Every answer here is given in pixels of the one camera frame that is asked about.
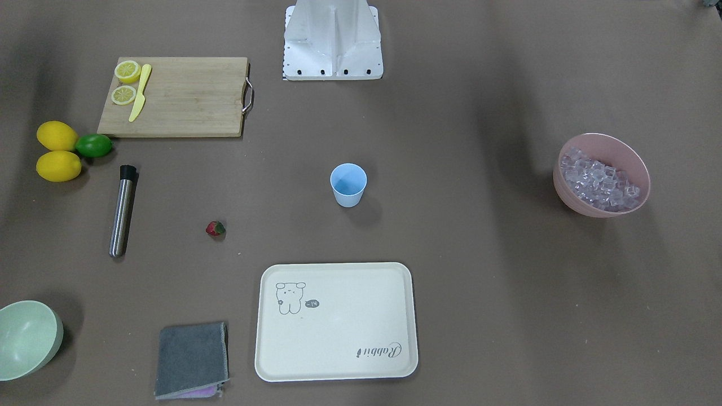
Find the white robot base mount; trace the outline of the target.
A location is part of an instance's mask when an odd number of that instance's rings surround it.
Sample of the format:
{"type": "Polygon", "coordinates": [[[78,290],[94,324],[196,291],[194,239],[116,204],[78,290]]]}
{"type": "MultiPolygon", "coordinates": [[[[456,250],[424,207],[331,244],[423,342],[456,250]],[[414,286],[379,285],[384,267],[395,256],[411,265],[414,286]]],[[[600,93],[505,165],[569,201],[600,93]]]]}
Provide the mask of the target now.
{"type": "Polygon", "coordinates": [[[378,10],[366,1],[297,1],[285,10],[282,77],[378,80],[384,75],[378,10]]]}

